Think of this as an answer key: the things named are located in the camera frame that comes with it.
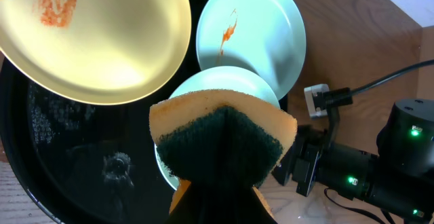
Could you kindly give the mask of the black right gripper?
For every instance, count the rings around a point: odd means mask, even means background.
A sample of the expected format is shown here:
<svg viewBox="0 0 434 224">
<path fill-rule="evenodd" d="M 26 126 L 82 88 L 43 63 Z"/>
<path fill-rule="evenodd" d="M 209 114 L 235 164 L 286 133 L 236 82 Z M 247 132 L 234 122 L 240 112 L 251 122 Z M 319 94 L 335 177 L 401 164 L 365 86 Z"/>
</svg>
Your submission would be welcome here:
<svg viewBox="0 0 434 224">
<path fill-rule="evenodd" d="M 298 126 L 295 141 L 271 172 L 282 186 L 290 180 L 297 183 L 296 193 L 308 197 L 315 184 L 319 159 L 330 146 L 330 132 L 310 125 Z"/>
</svg>

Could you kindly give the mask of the yellow green scrub sponge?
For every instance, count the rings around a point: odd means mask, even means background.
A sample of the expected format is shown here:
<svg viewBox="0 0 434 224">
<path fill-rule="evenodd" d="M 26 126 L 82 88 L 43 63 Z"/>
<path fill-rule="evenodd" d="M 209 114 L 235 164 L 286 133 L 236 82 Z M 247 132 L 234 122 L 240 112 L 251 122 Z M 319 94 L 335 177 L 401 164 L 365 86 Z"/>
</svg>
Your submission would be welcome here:
<svg viewBox="0 0 434 224">
<path fill-rule="evenodd" d="M 258 186 L 294 143 L 294 117 L 248 94 L 203 90 L 151 106 L 149 128 L 180 181 L 169 223 L 274 222 Z"/>
</svg>

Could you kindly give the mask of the light green stained plate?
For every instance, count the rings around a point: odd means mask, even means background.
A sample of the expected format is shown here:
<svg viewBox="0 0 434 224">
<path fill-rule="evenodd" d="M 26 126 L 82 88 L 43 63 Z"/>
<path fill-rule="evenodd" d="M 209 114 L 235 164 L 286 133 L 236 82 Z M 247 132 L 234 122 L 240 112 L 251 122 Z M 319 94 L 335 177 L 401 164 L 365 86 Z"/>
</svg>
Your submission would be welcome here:
<svg viewBox="0 0 434 224">
<path fill-rule="evenodd" d="M 247 69 L 282 99 L 303 68 L 307 36 L 294 0 L 208 0 L 197 25 L 195 46 L 202 70 Z"/>
</svg>

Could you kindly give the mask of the yellow plate with sauce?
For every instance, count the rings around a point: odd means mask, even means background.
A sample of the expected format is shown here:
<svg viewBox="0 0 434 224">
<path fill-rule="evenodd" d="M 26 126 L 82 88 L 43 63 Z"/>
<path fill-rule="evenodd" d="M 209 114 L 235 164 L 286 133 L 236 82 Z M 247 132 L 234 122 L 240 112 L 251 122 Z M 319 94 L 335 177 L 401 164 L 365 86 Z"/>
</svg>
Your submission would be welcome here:
<svg viewBox="0 0 434 224">
<path fill-rule="evenodd" d="M 35 83 L 93 105 L 140 100 L 179 69 L 189 0 L 1 0 L 1 51 Z"/>
</svg>

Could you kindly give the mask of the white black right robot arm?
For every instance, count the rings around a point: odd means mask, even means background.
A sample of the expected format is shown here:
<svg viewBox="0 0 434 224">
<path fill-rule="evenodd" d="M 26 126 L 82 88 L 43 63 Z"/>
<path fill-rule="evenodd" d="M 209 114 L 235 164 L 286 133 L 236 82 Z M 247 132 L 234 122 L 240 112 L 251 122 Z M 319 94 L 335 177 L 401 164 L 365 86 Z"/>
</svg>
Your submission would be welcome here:
<svg viewBox="0 0 434 224">
<path fill-rule="evenodd" d="M 433 218 L 433 101 L 402 99 L 376 137 L 377 154 L 335 142 L 337 108 L 327 110 L 329 128 L 298 127 L 294 144 L 272 171 L 280 185 L 297 183 L 308 196 L 321 183 L 349 200 L 367 202 L 405 223 Z"/>
</svg>

